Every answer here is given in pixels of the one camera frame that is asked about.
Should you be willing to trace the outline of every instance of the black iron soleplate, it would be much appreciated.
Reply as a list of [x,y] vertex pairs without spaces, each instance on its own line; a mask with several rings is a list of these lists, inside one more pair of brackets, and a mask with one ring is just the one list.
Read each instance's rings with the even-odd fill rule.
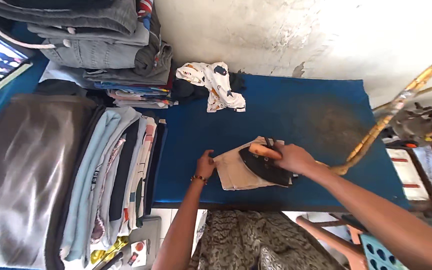
[[239,156],[241,156],[244,164],[246,164],[248,169],[255,173],[255,175],[274,184],[285,187],[290,186],[290,178],[293,176],[292,172],[274,166],[272,161],[266,161],[264,156],[251,153],[249,147],[239,150]]

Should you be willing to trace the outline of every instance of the clothes iron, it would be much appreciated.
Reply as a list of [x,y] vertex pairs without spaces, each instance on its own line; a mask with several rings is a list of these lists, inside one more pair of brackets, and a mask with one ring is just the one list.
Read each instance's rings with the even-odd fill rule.
[[274,164],[275,160],[280,160],[283,156],[268,138],[264,137],[264,140],[266,144],[251,144],[239,150],[239,156],[255,175],[279,186],[289,187],[293,173]]

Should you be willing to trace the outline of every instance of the blue plastic basket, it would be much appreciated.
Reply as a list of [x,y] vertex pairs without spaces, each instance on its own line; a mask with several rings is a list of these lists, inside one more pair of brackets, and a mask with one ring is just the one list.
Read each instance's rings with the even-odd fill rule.
[[407,269],[374,236],[361,234],[360,237],[370,270]]

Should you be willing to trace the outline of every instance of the beige pants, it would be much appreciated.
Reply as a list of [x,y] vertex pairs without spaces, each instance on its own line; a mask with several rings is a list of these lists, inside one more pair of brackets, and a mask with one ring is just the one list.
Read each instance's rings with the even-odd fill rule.
[[246,167],[241,159],[239,150],[248,147],[251,143],[266,144],[265,139],[258,136],[254,141],[229,150],[214,158],[221,186],[223,186],[224,190],[243,190],[276,185],[255,175],[254,172]]

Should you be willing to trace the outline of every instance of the hand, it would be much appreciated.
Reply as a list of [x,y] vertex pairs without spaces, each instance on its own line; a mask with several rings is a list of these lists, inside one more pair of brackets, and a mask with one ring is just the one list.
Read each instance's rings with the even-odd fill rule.
[[274,163],[285,170],[305,175],[310,170],[319,168],[319,164],[316,163],[315,159],[302,147],[294,144],[283,145],[278,142],[274,146],[283,154],[283,159],[276,160]]
[[212,174],[213,170],[216,168],[216,164],[209,154],[213,153],[214,150],[206,150],[202,156],[198,159],[196,165],[196,172],[194,175],[201,176],[208,179]]

